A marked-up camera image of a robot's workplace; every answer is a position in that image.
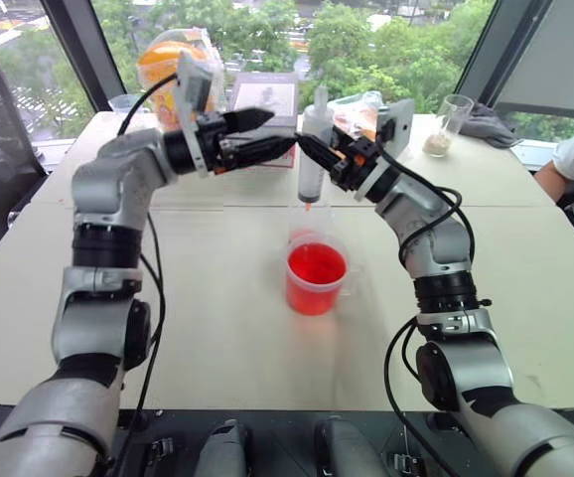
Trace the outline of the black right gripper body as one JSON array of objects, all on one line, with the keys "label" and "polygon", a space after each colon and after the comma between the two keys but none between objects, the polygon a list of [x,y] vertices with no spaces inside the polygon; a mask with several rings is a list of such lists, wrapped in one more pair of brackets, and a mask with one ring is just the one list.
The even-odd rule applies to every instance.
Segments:
[{"label": "black right gripper body", "polygon": [[338,141],[336,151],[343,158],[332,167],[332,183],[343,191],[356,192],[375,168],[380,150],[367,137],[348,137]]}]

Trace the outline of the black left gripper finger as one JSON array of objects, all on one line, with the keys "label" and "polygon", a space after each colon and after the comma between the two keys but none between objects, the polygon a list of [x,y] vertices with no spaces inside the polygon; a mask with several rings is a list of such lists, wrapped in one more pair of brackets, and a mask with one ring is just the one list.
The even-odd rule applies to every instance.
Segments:
[{"label": "black left gripper finger", "polygon": [[255,130],[274,117],[274,112],[260,107],[247,107],[226,112],[223,120],[228,134]]},{"label": "black left gripper finger", "polygon": [[296,142],[294,135],[271,135],[236,142],[225,148],[225,164],[228,168],[247,168],[263,164],[283,156]]}]

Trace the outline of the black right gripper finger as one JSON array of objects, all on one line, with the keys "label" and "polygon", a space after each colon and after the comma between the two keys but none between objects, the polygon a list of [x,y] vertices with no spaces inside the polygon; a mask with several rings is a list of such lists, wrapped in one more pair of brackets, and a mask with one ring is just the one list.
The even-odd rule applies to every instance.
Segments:
[{"label": "black right gripper finger", "polygon": [[331,147],[334,150],[347,150],[355,140],[343,131],[339,126],[334,125],[332,129]]},{"label": "black right gripper finger", "polygon": [[322,139],[311,134],[297,134],[301,151],[327,172],[345,169],[340,156]]}]

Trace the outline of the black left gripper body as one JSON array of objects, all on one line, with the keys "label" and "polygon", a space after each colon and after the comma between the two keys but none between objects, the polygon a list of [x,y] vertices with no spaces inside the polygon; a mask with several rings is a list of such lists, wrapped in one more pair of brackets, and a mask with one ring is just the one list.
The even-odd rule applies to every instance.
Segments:
[{"label": "black left gripper body", "polygon": [[207,168],[213,173],[228,171],[226,160],[221,158],[220,142],[229,134],[238,131],[237,114],[210,111],[197,117],[197,138]]}]

